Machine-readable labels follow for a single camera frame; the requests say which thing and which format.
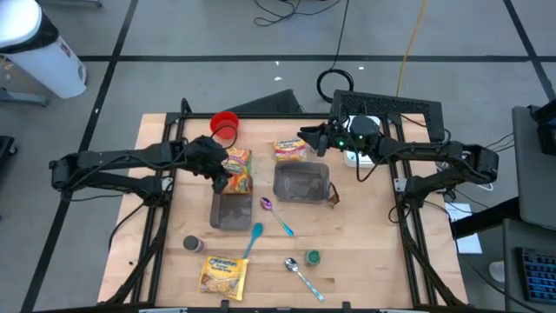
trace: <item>electrical cord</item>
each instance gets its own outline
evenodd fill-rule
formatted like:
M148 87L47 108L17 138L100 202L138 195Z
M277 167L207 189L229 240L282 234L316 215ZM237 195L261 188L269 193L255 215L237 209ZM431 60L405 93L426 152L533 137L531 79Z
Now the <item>electrical cord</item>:
M336 4L338 4L338 2L340 2L340 0L336 0L336 2L330 4L328 7L324 8L322 10L318 10L316 12L311 12L311 13L306 13L306 12L298 12L297 11L297 9L299 8L299 6L301 4L301 1L302 0L298 0L297 4L293 4L293 3L290 3L287 0L286 1L282 0L281 1L282 3L288 4L291 7L291 11L287 15L283 16L283 15L280 15L278 13L275 13L275 12L265 8L264 6L262 6L262 4L259 3L258 0L255 0L255 4L259 8L261 8L262 10L266 11L267 13L269 13L269 14L275 16L275 17L278 17L278 19L269 20L269 19L264 18L264 17L255 17L253 19L253 23L255 23L257 26L268 27L268 26L274 25L276 23L279 23L279 22L281 22L285 19L289 19L289 18L293 17L294 15L302 15L302 16L306 16L306 17L311 17L313 15L320 14L320 13L324 12L325 10L328 10L328 9L334 7Z
M81 198L81 199L64 198L63 200L67 201L67 202L85 202L85 201L95 200L95 199L100 199L100 198L119 197L119 196L123 196L123 195L100 195L100 196L90 196L90 197Z
M211 137L211 138L214 137L214 136L216 135L217 132L219 132L220 130L223 130L223 129L225 129L225 128L231 128L232 130L234 130L234 140L232 141L232 143L231 143L229 146L223 147L225 150L227 150L227 149L232 148L232 147L234 146L235 142L237 141L237 128L236 128L236 127L234 127L234 126L232 126L232 125L223 125L223 126L217 128L217 129L212 133L212 135L210 135L210 137Z
M443 162L441 166L436 165L436 169L439 171L443 171L445 168L443 166L447 166L446 162ZM486 191L494 191L494 185L493 183L489 183L488 187L485 187L484 185L480 185L480 184L475 184L475 186L481 188L482 190L486 190Z
M349 142L351 143L351 145L352 145L352 146L355 146L353 139L352 139L351 136L348 134L348 131L346 130L346 127L343 125L345 122L344 122L344 119L341 118L341 109L342 109L342 108L345 109L346 115L347 115L346 120L349 121L349 111L348 111L348 108L345 106L345 104L340 103L340 107L338 108L338 121L340 121L340 124L341 124L340 127L341 127L341 129L342 129L342 132L344 133L344 136L346 136L346 138L349 140ZM415 121L415 120L413 120L413 119L411 119L411 118L409 118L409 117L406 117L405 115L403 115L403 114L401 114L401 113L398 113L398 112L388 112L387 114L390 114L390 113L399 115L400 117L403 117L403 118L407 119L409 122L415 123L415 124L419 125L420 127L424 127L424 128L427 127L425 124L419 123L419 122L417 122L417 121ZM452 133L450 132L450 130L447 130L447 129L445 129L445 128L442 128L442 130L444 130L444 131L447 133L447 139L446 139L444 142L440 143L440 146L439 146L440 148L445 147L446 145L448 145L448 144L450 143L450 140L452 140ZM373 172L376 170L376 168L378 167L378 165L380 165L380 164L382 164L383 162L387 161L388 158L392 157L394 154L399 153L399 152L401 152L401 151L403 151L403 150L409 150L409 149L412 149L412 148L413 148L413 147L411 147L411 146L404 147L404 148L399 148L399 149L395 150L394 152L392 152L392 153L390 153L390 154L384 156L377 164L375 164L375 165L373 166L373 168L371 168L371 170L370 170L370 171L365 175L365 177L362 178L362 179L361 179L360 166L359 166L359 151L358 151L357 149L354 149L354 153L355 153L355 173L356 173L356 176L357 176L357 181L360 182L360 183L365 182L365 181L371 176L371 174L373 174Z
M16 76L18 76L21 81L30 85L29 78L25 77L25 75L20 73L19 71L13 70L11 68L11 65L8 65L6 63L6 58L7 58L7 56L0 56L0 68L4 68L6 70L6 78L10 79L10 73L16 73Z
M400 74L398 75L398 86L396 87L396 96L400 94L400 87L401 87L401 80L403 79L404 69L406 66L407 57L409 56L409 52L414 45L415 35L417 34L417 30L420 27L420 21L423 19L423 15L425 14L425 8L427 7L427 0L423 0L423 4L420 7L419 17L417 18L417 23L415 24L414 31L411 34L411 39L409 39L409 45L407 46L406 54L403 56L400 65Z
M338 40L338 46L336 48L336 55L334 56L334 62L332 63L332 66L330 66L330 69L323 71L316 79L316 90L319 93L319 95L321 96L321 98L328 102L328 103L332 103L333 99L331 97L327 97L324 92L322 92L322 87L321 87L321 83L322 83L322 78L324 78L324 76L330 74L330 73L335 73L338 74L344 78L346 78L347 83L349 84L349 91L354 91L354 78L345 70L339 70L339 69L335 69L334 66L336 65L336 62L338 62L338 56L340 55L340 47L341 47L341 39L343 38L344 35L344 27L346 26L346 17L348 16L348 7L349 7L349 0L346 0L346 9L344 10L344 17L343 20L341 22L341 30L340 30L340 39Z
M508 295L504 290L498 288L494 283L492 283L489 279L487 279L482 273L479 272L479 270L475 269L463 256L458 255L459 259L463 261L463 263L465 263L471 270L473 270L483 281L485 281L485 283L487 283L489 286L491 286L494 290L498 291L500 294L502 294L503 296L507 297L508 299L514 301L515 303L519 304L520 306L522 306L525 309L530 310L531 312L534 313L543 313L541 310L537 310L532 306L529 306L523 302L521 302L520 300L514 298L513 296Z
M168 192L168 190L170 190L170 188L174 185L174 183L169 183L166 188L164 189L164 192L162 193L162 196L160 196L159 200L162 199L162 197L164 196L164 194L166 192ZM120 229L120 227L126 222L128 221L135 213L137 213L139 211L140 208L142 208L145 205L145 202L142 202L141 204L139 204L138 207L136 207L135 209L133 209L126 217L123 218L122 221L120 221L116 227L112 230L112 233L110 233L110 238L109 238L109 242L108 242L108 250L110 251L110 247L112 246L112 240L114 239L114 235L116 234L116 232Z
M112 247L112 239L114 239L114 235L116 234L116 232L120 229L120 227L127 221L129 220L135 213L137 213L137 211L139 211L140 208L143 207L143 205L145 204L145 202L139 204L138 207L136 207L134 210L132 210L126 217L123 218L122 221L120 221L120 223L118 223L116 225L116 227L112 230L112 233L110 233L110 239L108 241L108 251L110 251L110 248Z
M510 145L513 145L514 143L515 143L515 142L514 142L514 140L513 140L513 138L512 138L512 140L510 140L510 141L507 142L507 143L503 143L503 144L501 144L501 145L499 145L499 146L493 147L492 150L493 150L493 151L500 150L500 149L503 149L503 148L508 147L508 146L510 146Z
M505 147L504 149L499 149L499 150L496 150L495 152L496 152L496 153L500 153L500 152L502 152L502 151L505 151L505 150L511 149L511 148L513 148L513 147L514 147L514 145L512 144L511 146Z
M232 126L232 125L223 125L223 126L217 128L217 129L210 135L210 137L211 137L211 138L214 137L214 136L216 135L217 132L219 132L220 130L223 130L223 129L225 129L225 128L231 128L231 129L233 129L234 132L235 132L234 140L232 141L232 143L231 143L230 145L228 145L227 147L222 147L223 149L227 150L227 149L233 147L233 146L235 145L235 142L237 141L237 128L236 128L236 127L234 127L234 126ZM168 164L166 164L166 165L158 166L158 165L153 164L153 163L151 163L151 162L149 162L149 161L147 161L147 160L145 160L145 159L143 159L142 157L139 157L139 156L130 156L130 157L133 157L134 159L139 160L139 161L145 163L145 164L148 165L152 170L167 170L167 169L173 167L174 164L180 159L180 157L182 157L182 156L185 154L185 152L186 152L187 149L189 148L189 140L188 140L187 138L185 138L185 137L183 137L182 139L183 139L183 141L185 142L185 148L183 148L183 150L180 151L180 153L174 158L174 160L172 160L170 163L168 163Z
M74 184L71 185L71 187L68 188L68 190L73 190L76 186L78 186L82 181L84 181L85 179L87 179L88 177L90 177L91 175L97 173L97 171L102 170L103 168L107 167L108 165L111 165L114 162L117 162L121 159L125 158L125 156L119 156L117 158L114 158L111 161L108 161L107 163L104 163L96 168L94 168L92 171L90 171L89 173L85 174L83 177L81 177L79 180L77 180ZM73 176L75 176L77 174L77 172L73 173L73 175L70 178L70 181L73 179Z
M473 200L471 197L469 197L468 195L464 194L463 192L457 190L457 189L453 189L453 191L459 193L460 195L464 196L465 198L467 198L467 200L471 201L472 203L478 204L480 206L482 206L485 209L490 209L490 207L486 204L480 203L479 201Z
M446 214L448 215L448 219L450 218L450 214L449 214L448 210L446 210L445 208L442 208L442 207L439 206L438 204L429 202L429 201L427 201L427 200L425 200L425 203L431 204L431 205L433 205L435 208L438 208L438 209L440 209L440 210L443 210L443 211L446 212ZM472 214L473 214L473 212L468 212L468 211L464 211L464 210L461 210L461 209L459 209L459 208L456 208L456 207L455 207L453 204L451 204L450 202L447 202L447 203L450 204L453 208L455 208L455 209L457 209L457 210L460 210L460 211L462 211L462 212L472 213ZM470 267L475 273L477 273L477 275L479 275L479 277L480 277L482 280L484 280L485 283L487 283L489 286L491 286L492 288L494 288L494 289L495 289L496 291L498 291L500 294L502 294L502 295L504 295L504 296L507 296L510 300L512 300L512 301L514 301L515 303L521 305L522 307L524 307L524 308L526 308L526 309L528 309L528 310L531 310L532 312L535 312L535 313L542 313L541 311L536 310L535 308L532 308L532 307L530 307L530 306L528 306L528 305L522 303L521 301L515 299L514 297L508 295L505 291L501 290L501 289L498 288L496 285L494 285L493 283L491 283L491 282L490 282L484 275L482 275L477 269L475 269L473 266L471 266L471 264L469 264L469 263L467 262L467 260L466 260L465 258L463 258L463 256L460 255L460 247L458 246L458 241L457 241L457 240L454 240L454 242L455 242L455 246L456 246L456 251L458 252L458 257L459 257L459 259L463 260L463 262L464 262L465 264L467 264L467 266Z
M392 212L394 212L394 209L396 208L396 206L394 206L392 209L390 209L390 211L388 212L388 221L390 221L390 223L400 223L400 221L395 221L394 219L392 219ZM407 217L409 216L409 214L411 213L411 209L407 209L406 214L403 216L404 221L407 219Z
M510 137L510 136L512 136L512 135L513 135L513 133L507 134L507 135L503 136L499 141L494 142L494 143L490 143L490 144L486 145L485 148L492 147L492 146L494 146L495 144L501 143L504 139L506 139L506 138L508 138L508 137Z

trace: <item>wooden table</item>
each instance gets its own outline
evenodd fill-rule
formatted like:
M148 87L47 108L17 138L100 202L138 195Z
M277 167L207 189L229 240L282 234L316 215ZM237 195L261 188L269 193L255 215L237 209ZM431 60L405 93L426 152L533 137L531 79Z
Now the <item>wooden table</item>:
M424 123L422 115L409 116ZM143 116L136 149L160 142L164 118L163 114ZM236 147L253 151L252 221L263 223L265 230L249 256L243 301L231 300L230 305L340 308L342 301L349 301L353 308L411 308L400 231L387 218L388 211L394 206L387 166L377 169L365 183L358 183L355 169L344 164L342 153L329 150L325 157L311 156L311 160L326 163L330 168L330 180L336 185L341 199L333 210L325 203L280 203L275 198L272 191L275 168L272 143L294 138L300 126L321 122L307 119L241 121ZM427 131L416 124L405 122L403 129L407 141L428 140ZM186 121L184 136L191 140L203 134L210 134L209 120ZM411 162L411 165L414 175L427 176L435 171L434 164L430 162ZM129 174L140 177L153 175L153 172L133 169ZM250 231L225 232L210 227L213 194L210 184L211 181L194 177L186 171L177 172L156 306L218 307L220 301L225 299L218 294L197 293L202 264L207 256L241 258L248 245ZM261 196L268 197L275 204L281 217L295 231L294 238L287 237L272 214L260 209L258 199ZM438 195L430 195L427 200L444 205ZM140 202L135 195L124 196L118 220ZM114 237L99 301L112 296L136 264L146 212L146 209L142 210L125 223ZM431 264L453 293L466 302L446 213L426 204L421 209L421 216ZM195 235L205 241L207 250L204 254L190 253L183 248L182 241L187 235ZM321 252L321 264L314 268L302 265L300 271L326 298L325 303L320 303L303 281L287 272L283 264L288 256L302 264L305 251L310 249ZM426 303L422 272L417 262L415 268L421 302ZM147 299L150 275L149 267L143 279L142 300Z

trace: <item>silver spoon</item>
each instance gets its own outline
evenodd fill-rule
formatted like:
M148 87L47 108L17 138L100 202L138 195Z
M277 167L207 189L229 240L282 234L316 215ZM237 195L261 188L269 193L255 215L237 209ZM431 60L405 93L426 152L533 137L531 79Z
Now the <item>silver spoon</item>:
M291 258L288 257L286 258L286 260L284 261L284 264L286 265L286 269L288 269L289 271L292 271L294 273L297 273L297 275L299 275L299 277L301 277L301 279L303 280L303 282L305 282L305 284L311 289L311 291L313 291L314 295L321 300L321 302L324 302L324 296L321 295L321 293L313 286L313 284L311 284L307 278L305 278L300 272L299 272L299 265L297 265L297 262Z

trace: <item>keyboard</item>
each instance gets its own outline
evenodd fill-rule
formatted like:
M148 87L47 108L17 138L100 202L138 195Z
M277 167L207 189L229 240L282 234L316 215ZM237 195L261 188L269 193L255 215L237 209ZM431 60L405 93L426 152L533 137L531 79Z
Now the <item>keyboard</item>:
M556 251L516 248L524 297L556 304Z

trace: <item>floor tile line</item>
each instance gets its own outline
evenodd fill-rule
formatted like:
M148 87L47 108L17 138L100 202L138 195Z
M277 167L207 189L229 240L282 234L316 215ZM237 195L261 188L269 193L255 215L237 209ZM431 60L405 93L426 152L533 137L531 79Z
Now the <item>floor tile line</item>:
M129 3L128 11L116 40L114 51L112 52L112 56L109 60L109 65L106 69L106 73L104 74L103 82L101 83L100 90L98 91L98 94L96 96L95 105L93 106L93 109L89 116L89 121L83 134L83 139L79 145L79 151L87 150L89 148L93 132L95 131L96 122L98 121L98 117L100 116L100 113L102 111L104 100L108 93L112 77L114 76L117 58L120 56L120 53L122 53L123 43L125 41L125 37L128 34L129 26L136 11L137 2L138 0L131 0L131 2ZM64 198L68 197L71 197L70 193L66 194ZM43 251L41 252L41 256L39 257L38 263L36 265L35 273L33 274L30 286L27 289L27 294L25 295L25 298L23 300L21 312L31 312L35 308L36 300L39 296L44 278L46 277L46 272L49 268L52 255L54 254L56 242L58 241L58 237L60 236L63 222L68 213L69 207L70 202L66 200L60 200L60 203L58 204L58 208L56 210L54 221L52 222L52 226L50 226L50 231L46 238Z
M117 62L327 62L334 61L334 55L232 55L232 56L134 56L117 58ZM80 56L84 62L109 62L111 56ZM542 57L546 62L556 62L556 57ZM343 62L401 62L402 55L344 55L338 60ZM530 56L410 56L408 62L430 63L523 63L531 61Z
M506 5L506 9L512 18L513 26L518 32L520 36L521 42L527 51L527 55L531 58L531 62L537 73L537 77L539 78L540 84L542 85L543 90L546 93L546 97L548 100L553 100L556 98L556 93L554 93L553 85L548 79L546 75L545 69L543 69L542 64L540 63L539 58L537 57L537 53L533 45L531 44L531 40L529 40L529 36L527 35L523 24L521 23L520 17L518 16L518 12L513 7L512 0L504 0L504 4Z

